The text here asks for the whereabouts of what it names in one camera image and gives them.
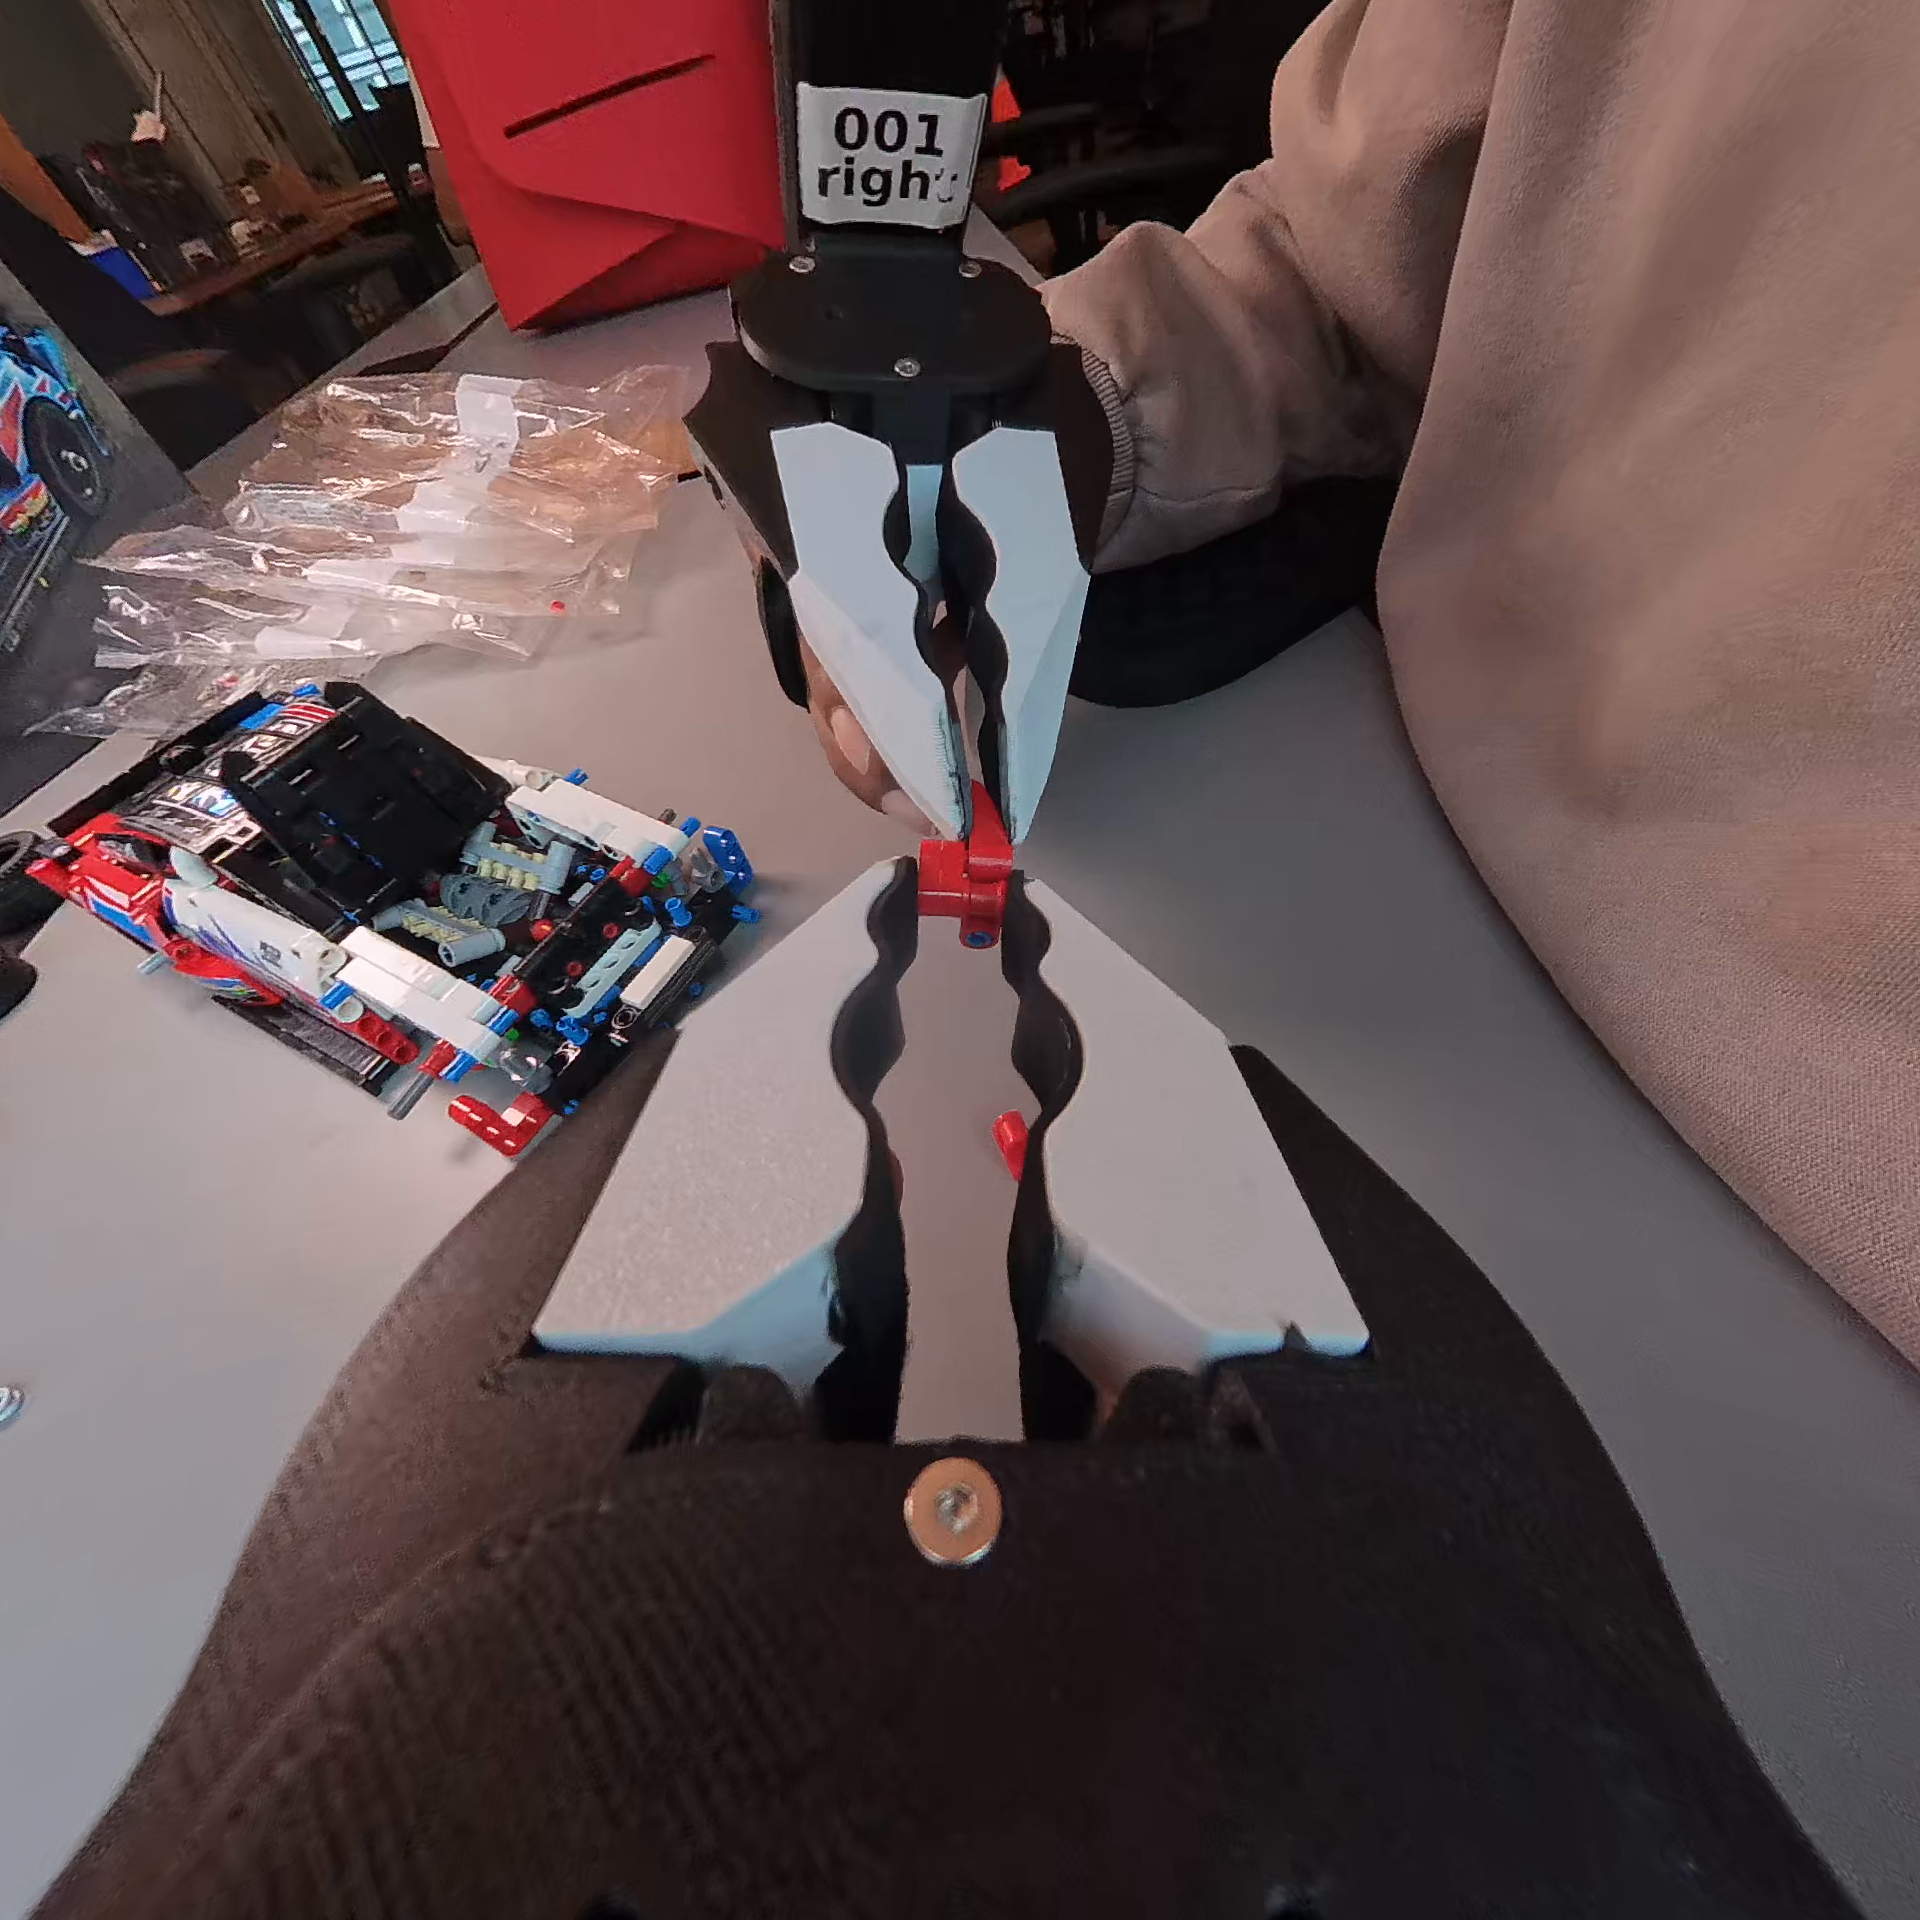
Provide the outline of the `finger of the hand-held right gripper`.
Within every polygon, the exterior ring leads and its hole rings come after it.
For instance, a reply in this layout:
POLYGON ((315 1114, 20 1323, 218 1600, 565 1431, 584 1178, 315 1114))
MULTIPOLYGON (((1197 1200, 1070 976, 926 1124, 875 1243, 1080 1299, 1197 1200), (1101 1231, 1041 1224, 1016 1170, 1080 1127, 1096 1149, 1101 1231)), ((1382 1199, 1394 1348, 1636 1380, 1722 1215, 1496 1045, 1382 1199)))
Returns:
POLYGON ((1049 781, 1089 601, 1089 567, 1049 429, 997 425, 950 457, 944 560, 966 618, 980 773, 1018 845, 1049 781))
POLYGON ((953 708, 921 652, 921 588, 890 543, 904 469, 882 442, 840 423, 781 425, 770 445, 800 636, 929 827, 962 840, 969 799, 953 708))

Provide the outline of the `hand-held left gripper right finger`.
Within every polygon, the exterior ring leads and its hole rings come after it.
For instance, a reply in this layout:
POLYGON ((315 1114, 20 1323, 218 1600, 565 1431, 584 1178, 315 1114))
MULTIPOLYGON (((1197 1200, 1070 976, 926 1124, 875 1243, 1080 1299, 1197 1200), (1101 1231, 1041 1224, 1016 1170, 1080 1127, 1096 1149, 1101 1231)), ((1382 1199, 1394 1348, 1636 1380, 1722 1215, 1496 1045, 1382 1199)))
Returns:
POLYGON ((1138 1377, 1369 1331, 1226 1036, 1041 880, 1008 882, 1012 1065, 1038 1104, 1008 1243, 1025 1439, 1138 1377))

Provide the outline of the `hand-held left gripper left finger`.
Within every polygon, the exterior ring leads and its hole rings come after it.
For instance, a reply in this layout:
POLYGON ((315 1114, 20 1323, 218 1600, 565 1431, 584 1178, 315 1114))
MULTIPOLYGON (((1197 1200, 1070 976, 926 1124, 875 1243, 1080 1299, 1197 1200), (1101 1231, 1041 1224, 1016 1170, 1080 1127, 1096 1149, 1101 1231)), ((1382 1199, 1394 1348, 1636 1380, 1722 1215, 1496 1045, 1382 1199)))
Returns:
POLYGON ((916 865, 882 859, 683 1019, 540 1348, 753 1364, 830 1439, 894 1441, 906 1231, 875 1096, 918 923, 916 865))

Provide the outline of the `toy brick race car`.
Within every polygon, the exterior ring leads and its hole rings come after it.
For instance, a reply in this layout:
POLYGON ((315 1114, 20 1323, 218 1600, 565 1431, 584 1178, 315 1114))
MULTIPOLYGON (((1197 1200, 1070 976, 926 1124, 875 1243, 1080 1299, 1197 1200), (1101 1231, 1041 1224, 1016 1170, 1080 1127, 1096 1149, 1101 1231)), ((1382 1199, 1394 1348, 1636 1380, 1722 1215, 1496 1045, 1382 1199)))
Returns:
POLYGON ((722 825, 488 759, 368 688, 249 692, 36 833, 36 880, 301 1057, 513 1161, 758 920, 722 825))

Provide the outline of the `person's right forearm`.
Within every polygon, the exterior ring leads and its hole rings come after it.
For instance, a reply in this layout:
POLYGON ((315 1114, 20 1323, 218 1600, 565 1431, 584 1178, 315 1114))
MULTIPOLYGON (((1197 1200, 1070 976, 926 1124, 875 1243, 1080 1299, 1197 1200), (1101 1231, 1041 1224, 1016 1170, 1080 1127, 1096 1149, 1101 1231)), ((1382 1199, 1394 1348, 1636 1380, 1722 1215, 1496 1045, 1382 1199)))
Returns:
POLYGON ((1132 224, 1044 283, 1112 427, 1096 569, 1404 466, 1512 11, 1330 4, 1277 64, 1267 160, 1188 228, 1132 224))

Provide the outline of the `person's right hand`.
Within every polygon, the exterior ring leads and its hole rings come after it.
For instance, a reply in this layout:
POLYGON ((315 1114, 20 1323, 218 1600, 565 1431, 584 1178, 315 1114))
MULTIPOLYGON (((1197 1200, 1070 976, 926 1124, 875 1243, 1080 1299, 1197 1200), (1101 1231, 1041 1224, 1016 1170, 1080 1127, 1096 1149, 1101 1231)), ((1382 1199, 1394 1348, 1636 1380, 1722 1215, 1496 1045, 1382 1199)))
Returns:
POLYGON ((824 746, 834 779, 867 810, 894 818, 915 837, 933 837, 929 817, 906 796, 894 773, 877 757, 840 688, 821 661, 800 645, 806 683, 806 715, 824 746))

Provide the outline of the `red folded cardboard box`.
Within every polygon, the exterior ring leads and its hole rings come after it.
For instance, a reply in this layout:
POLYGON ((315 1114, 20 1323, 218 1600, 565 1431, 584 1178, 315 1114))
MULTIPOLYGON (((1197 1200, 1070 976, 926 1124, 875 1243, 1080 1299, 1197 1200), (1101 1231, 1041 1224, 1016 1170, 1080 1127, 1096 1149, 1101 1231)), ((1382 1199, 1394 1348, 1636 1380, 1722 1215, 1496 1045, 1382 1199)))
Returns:
POLYGON ((729 283, 784 241, 764 2, 395 2, 500 319, 729 283))

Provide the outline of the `pile of clear plastic bags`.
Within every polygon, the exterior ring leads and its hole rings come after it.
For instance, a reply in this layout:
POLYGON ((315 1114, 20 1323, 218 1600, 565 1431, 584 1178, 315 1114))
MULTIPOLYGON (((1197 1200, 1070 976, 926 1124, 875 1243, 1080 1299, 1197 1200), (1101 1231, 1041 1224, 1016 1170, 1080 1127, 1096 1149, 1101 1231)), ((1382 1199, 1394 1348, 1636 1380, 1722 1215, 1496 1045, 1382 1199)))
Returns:
POLYGON ((82 659, 27 737, 161 737, 284 669, 362 682, 426 649, 537 656, 621 611, 690 469, 686 378, 336 376, 211 505, 88 559, 82 659))

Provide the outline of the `paned window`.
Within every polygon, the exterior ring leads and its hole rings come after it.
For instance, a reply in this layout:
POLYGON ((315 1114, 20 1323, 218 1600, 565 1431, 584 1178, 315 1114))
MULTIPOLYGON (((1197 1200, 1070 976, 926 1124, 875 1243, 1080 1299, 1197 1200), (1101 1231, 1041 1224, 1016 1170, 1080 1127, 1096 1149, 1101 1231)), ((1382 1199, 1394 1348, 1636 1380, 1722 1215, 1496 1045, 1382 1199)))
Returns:
POLYGON ((333 127, 349 127, 390 90, 411 85, 393 33, 395 2, 265 2, 262 9, 333 127))

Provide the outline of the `race car set box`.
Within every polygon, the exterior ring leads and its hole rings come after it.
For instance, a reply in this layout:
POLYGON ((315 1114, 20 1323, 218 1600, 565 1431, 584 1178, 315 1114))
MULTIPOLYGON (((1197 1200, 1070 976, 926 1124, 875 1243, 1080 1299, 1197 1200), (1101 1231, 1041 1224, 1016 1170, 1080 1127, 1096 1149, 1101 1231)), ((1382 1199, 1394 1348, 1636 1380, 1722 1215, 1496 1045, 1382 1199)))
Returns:
POLYGON ((36 732, 93 705, 107 545, 193 498, 186 476, 96 376, 27 287, 2 271, 2 808, 82 757, 36 732))

